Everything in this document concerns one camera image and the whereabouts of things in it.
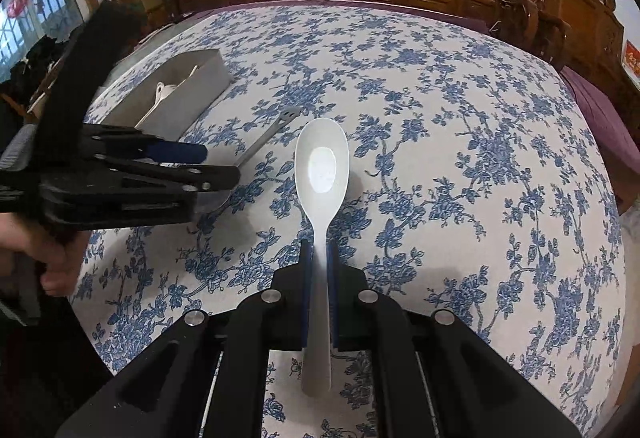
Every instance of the window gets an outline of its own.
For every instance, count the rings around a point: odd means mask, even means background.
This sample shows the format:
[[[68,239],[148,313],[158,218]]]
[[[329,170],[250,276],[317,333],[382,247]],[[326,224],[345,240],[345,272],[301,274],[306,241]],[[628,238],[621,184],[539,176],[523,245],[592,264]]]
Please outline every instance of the window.
[[[45,35],[64,41],[82,24],[76,0],[2,0],[0,2],[0,82]]]

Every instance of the table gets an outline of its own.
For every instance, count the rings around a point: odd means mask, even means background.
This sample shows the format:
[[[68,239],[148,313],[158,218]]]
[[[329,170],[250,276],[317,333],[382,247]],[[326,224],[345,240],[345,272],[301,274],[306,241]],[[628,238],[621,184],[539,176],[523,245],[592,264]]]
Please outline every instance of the table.
[[[293,177],[311,118],[348,135],[347,199],[330,228],[370,287],[453,310],[587,432],[607,395],[625,307],[620,225],[582,115],[554,70],[503,42],[386,10],[266,5],[218,12],[123,74],[100,121],[171,56],[219,48],[232,86],[185,133],[228,164],[286,106],[303,117],[248,164],[221,212],[99,230],[72,305],[119,371],[185,310],[233,309],[312,238]],[[337,354],[331,397],[273,353],[264,437],[375,436],[365,354]]]

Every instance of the human hand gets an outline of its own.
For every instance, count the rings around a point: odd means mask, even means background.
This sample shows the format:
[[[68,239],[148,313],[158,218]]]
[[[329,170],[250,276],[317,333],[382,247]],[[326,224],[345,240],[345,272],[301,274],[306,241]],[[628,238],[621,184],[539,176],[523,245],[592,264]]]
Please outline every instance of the human hand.
[[[62,245],[39,224],[9,212],[0,213],[0,277],[11,275],[14,252],[23,252],[47,266],[40,277],[47,294],[71,295],[90,235],[91,232],[78,232],[70,243]]]

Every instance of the silver bolt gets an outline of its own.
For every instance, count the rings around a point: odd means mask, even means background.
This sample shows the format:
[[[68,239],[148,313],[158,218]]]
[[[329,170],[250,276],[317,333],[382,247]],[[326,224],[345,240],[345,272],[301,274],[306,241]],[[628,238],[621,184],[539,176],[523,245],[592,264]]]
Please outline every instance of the silver bolt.
[[[185,313],[184,322],[189,326],[197,326],[204,322],[204,313],[200,310],[191,310],[190,312]]]
[[[282,294],[277,290],[265,290],[260,297],[264,302],[271,304],[278,302],[282,298]]]
[[[378,300],[378,294],[373,290],[363,290],[358,294],[358,299],[364,303],[371,304]]]
[[[438,324],[443,326],[450,326],[456,321],[456,316],[449,310],[438,310],[435,312],[433,318]]]

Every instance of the gray storage box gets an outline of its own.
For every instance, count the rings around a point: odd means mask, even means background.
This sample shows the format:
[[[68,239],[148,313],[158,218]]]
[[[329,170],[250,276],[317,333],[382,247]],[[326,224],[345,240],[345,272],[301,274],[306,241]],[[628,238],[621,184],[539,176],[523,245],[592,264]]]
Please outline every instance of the gray storage box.
[[[198,71],[189,76],[193,66],[198,66]],[[177,141],[231,81],[219,50],[179,53],[140,82],[111,110],[102,123],[136,127],[154,106],[158,82],[178,85],[138,125],[138,129],[147,134]]]

